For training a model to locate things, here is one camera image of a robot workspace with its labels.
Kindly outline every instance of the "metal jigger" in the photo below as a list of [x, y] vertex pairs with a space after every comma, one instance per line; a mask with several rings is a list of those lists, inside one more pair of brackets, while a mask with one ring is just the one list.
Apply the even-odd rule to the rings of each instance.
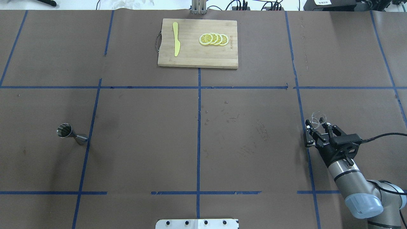
[[88, 141], [87, 135], [75, 134], [74, 129], [68, 123], [61, 124], [57, 129], [57, 134], [60, 138], [74, 138], [79, 145], [84, 145]]

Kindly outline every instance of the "black handle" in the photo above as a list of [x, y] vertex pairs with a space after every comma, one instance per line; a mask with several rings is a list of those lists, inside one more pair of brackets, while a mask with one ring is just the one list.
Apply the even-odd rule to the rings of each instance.
[[52, 0], [37, 0], [37, 1], [43, 2], [43, 3], [48, 4], [50, 6], [53, 6], [53, 7], [57, 6], [57, 3], [55, 1], [52, 1]]

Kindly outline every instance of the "metal stand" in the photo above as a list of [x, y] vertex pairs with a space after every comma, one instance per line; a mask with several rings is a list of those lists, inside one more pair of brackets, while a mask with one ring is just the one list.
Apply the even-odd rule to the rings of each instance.
[[192, 0], [191, 13], [192, 14], [206, 14], [206, 0]]

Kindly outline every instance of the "cutting board handle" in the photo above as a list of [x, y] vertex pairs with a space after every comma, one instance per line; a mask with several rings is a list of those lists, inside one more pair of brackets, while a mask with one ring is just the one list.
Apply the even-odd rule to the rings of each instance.
[[157, 38], [155, 39], [155, 49], [157, 50], [158, 53], [160, 53], [160, 47], [158, 46], [158, 38], [161, 37], [162, 39], [162, 35], [161, 35], [161, 31], [160, 33], [157, 35]]

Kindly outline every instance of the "blue tape line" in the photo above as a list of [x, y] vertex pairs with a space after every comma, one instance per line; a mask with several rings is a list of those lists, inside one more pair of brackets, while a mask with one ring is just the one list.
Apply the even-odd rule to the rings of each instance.
[[206, 86], [202, 89], [288, 89], [288, 86]]
[[1, 191], [1, 195], [77, 195], [79, 192], [53, 192], [53, 191]]
[[297, 191], [297, 194], [340, 194], [339, 190], [325, 190], [325, 191]]
[[202, 191], [202, 195], [258, 195], [261, 191]]
[[28, 14], [28, 10], [26, 10], [26, 12], [24, 14], [23, 20], [21, 21], [20, 29], [18, 30], [17, 36], [15, 37], [13, 47], [11, 48], [9, 58], [7, 59], [6, 66], [4, 67], [3, 75], [1, 76], [1, 79], [0, 79], [0, 86], [3, 84], [4, 77], [6, 76], [7, 68], [9, 67], [11, 57], [13, 56], [15, 46], [17, 45], [17, 41], [18, 41], [18, 38], [20, 37], [21, 30], [23, 29], [25, 19], [27, 18], [27, 14]]
[[96, 89], [98, 86], [1, 86], [0, 88], [18, 89]]
[[[0, 86], [0, 88], [12, 89], [97, 89], [98, 86]], [[197, 86], [101, 86], [101, 89], [199, 89]], [[220, 86], [220, 87], [201, 87], [201, 89], [288, 89], [288, 86], [265, 86], [265, 87], [246, 87], [246, 86]]]
[[[0, 191], [0, 195], [78, 195], [70, 191]], [[82, 195], [107, 195], [107, 192], [82, 192]]]
[[200, 218], [201, 191], [201, 68], [198, 68], [198, 133], [197, 133], [197, 219]]
[[102, 85], [102, 79], [99, 80], [98, 91], [96, 93], [96, 99], [95, 99], [95, 105], [93, 107], [92, 121], [90, 123], [90, 130], [89, 130], [88, 144], [86, 145], [85, 159], [83, 160], [81, 182], [79, 183], [79, 194], [78, 194], [77, 204], [76, 204], [76, 207], [75, 207], [75, 214], [74, 214], [74, 219], [73, 219], [73, 222], [72, 222], [72, 229], [75, 229], [76, 220], [78, 218], [79, 203], [81, 202], [81, 192], [82, 192], [82, 187], [83, 187], [83, 180], [85, 178], [86, 163], [88, 162], [90, 141], [92, 139], [93, 124], [95, 123], [96, 109], [98, 108], [99, 93], [101, 91], [101, 85]]
[[329, 86], [322, 86], [322, 87], [313, 87], [313, 86], [301, 86], [298, 87], [299, 89], [394, 89], [394, 87], [329, 87]]
[[374, 22], [374, 17], [373, 17], [373, 11], [370, 11], [370, 18], [372, 19], [372, 24], [373, 24], [374, 33], [375, 33], [375, 35], [376, 35], [377, 43], [379, 44], [379, 48], [380, 48], [380, 51], [381, 51], [381, 53], [382, 53], [384, 63], [385, 63], [385, 65], [386, 65], [387, 73], [389, 74], [390, 81], [392, 82], [392, 86], [393, 86], [393, 89], [394, 89], [394, 93], [395, 93], [396, 96], [397, 96], [397, 102], [398, 102], [398, 106], [399, 106], [400, 111], [401, 111], [401, 115], [403, 116], [404, 125], [405, 125], [405, 127], [407, 128], [407, 118], [406, 118], [406, 115], [405, 115], [405, 113], [404, 113], [403, 106], [401, 105], [400, 97], [398, 96], [398, 92], [397, 92], [397, 89], [396, 89], [396, 85], [395, 85], [394, 80], [393, 80], [393, 75], [392, 75], [392, 72], [390, 71], [390, 68], [389, 68], [389, 64], [388, 64], [388, 62], [387, 62], [386, 55], [384, 54], [383, 47], [382, 47], [381, 42], [380, 42], [379, 34], [377, 33], [376, 23]]
[[196, 195], [196, 191], [151, 192], [152, 195]]
[[107, 195], [107, 192], [81, 192], [81, 195]]
[[[290, 45], [291, 62], [292, 62], [292, 65], [293, 65], [293, 71], [294, 71], [294, 76], [295, 76], [295, 86], [296, 86], [296, 90], [297, 90], [298, 105], [300, 107], [301, 123], [302, 123], [302, 128], [305, 129], [304, 114], [303, 114], [303, 111], [302, 111], [302, 103], [301, 103], [300, 89], [299, 89], [299, 85], [298, 85], [297, 70], [295, 69], [295, 65], [294, 65], [294, 51], [293, 51], [293, 44], [292, 44], [292, 41], [291, 41], [290, 25], [289, 25], [289, 22], [288, 22], [287, 11], [284, 11], [284, 13], [285, 13], [285, 21], [286, 21], [286, 24], [287, 24], [288, 42], [289, 42], [289, 45]], [[312, 191], [315, 191], [315, 183], [314, 183], [314, 175], [313, 175], [313, 172], [312, 172], [311, 156], [310, 156], [310, 153], [309, 153], [308, 149], [307, 149], [307, 154], [308, 154], [308, 170], [309, 170], [309, 176], [310, 176], [310, 179], [311, 179], [311, 187], [312, 187]], [[314, 199], [314, 208], [315, 208], [315, 216], [316, 216], [316, 220], [317, 220], [317, 226], [318, 226], [318, 229], [321, 229], [321, 222], [319, 220], [317, 195], [315, 193], [313, 193], [313, 199]]]
[[102, 86], [102, 89], [198, 89], [196, 86]]
[[113, 15], [114, 15], [114, 10], [112, 10], [112, 14], [110, 16], [110, 25], [109, 25], [109, 31], [107, 32], [105, 55], [107, 54], [107, 48], [109, 46], [110, 31], [112, 31]]
[[167, 191], [151, 192], [151, 195], [258, 195], [261, 191]]

